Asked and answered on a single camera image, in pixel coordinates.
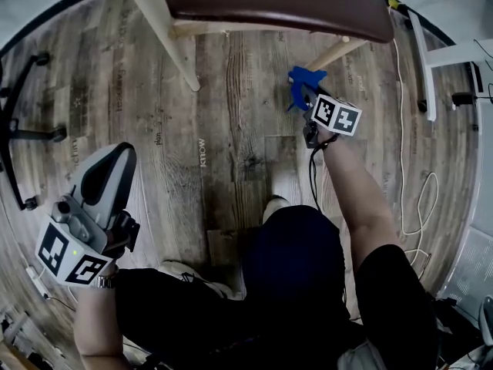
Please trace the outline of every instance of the electrical outlet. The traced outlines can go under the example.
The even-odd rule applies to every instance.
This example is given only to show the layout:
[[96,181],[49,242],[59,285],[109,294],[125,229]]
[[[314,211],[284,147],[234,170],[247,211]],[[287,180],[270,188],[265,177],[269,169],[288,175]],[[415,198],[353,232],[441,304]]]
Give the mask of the electrical outlet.
[[29,266],[25,270],[27,271],[29,278],[31,278],[32,283],[34,284],[40,295],[44,298],[49,298],[50,295],[48,289],[43,284],[43,281],[41,281],[41,278],[39,278],[38,273],[36,273],[34,267]]

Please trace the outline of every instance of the wooden chair leg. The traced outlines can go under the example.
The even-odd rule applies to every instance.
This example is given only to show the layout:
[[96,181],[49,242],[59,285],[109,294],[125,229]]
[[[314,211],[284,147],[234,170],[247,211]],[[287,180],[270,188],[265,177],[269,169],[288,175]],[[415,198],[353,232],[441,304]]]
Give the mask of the wooden chair leg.
[[135,2],[190,88],[195,92],[199,90],[200,84],[195,69],[190,64],[186,64],[175,39],[169,36],[173,34],[173,17],[169,12],[166,0],[135,0]]
[[314,61],[308,63],[305,68],[311,71],[320,70],[322,67],[332,63],[334,60],[337,60],[356,48],[361,47],[365,42],[367,41],[361,39],[350,39],[349,37],[344,36],[339,42],[332,45]]

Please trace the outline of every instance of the hand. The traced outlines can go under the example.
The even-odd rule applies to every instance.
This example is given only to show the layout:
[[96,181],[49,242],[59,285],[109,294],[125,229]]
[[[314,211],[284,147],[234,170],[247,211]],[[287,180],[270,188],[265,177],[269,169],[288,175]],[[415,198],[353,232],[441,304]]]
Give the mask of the hand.
[[331,131],[325,129],[319,124],[317,124],[317,129],[318,129],[317,141],[319,144],[322,144],[324,141],[327,141],[334,135]]
[[116,261],[112,261],[101,273],[101,277],[111,277],[112,275],[115,275],[117,271],[118,267],[116,266]]

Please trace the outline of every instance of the white sneaker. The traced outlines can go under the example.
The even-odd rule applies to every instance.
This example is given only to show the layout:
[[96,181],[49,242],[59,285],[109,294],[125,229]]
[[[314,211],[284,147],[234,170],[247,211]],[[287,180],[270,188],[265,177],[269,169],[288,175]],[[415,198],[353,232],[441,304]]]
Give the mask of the white sneaker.
[[272,214],[274,214],[277,210],[281,208],[290,207],[291,204],[289,201],[284,199],[283,197],[275,197],[273,198],[265,207],[265,211],[263,212],[263,220],[262,223],[265,224],[267,220],[270,218]]
[[201,280],[205,285],[211,288],[221,298],[230,300],[239,300],[238,295],[234,294],[230,287],[220,282],[209,282],[204,280],[199,273],[193,270],[190,266],[177,261],[164,261],[159,266],[159,271],[168,274],[171,277],[185,282],[192,282],[194,278]]

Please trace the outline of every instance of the blue clamp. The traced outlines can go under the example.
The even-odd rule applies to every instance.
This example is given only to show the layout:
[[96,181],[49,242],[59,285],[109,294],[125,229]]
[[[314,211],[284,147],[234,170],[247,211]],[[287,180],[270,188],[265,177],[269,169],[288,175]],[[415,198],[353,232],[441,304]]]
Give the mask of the blue clamp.
[[317,70],[316,72],[304,69],[303,67],[294,66],[293,70],[288,72],[288,76],[293,80],[291,85],[291,95],[293,95],[293,104],[289,106],[288,111],[294,106],[308,111],[310,107],[304,101],[301,87],[303,85],[309,86],[311,89],[317,89],[318,83],[327,76],[327,72],[323,70]]

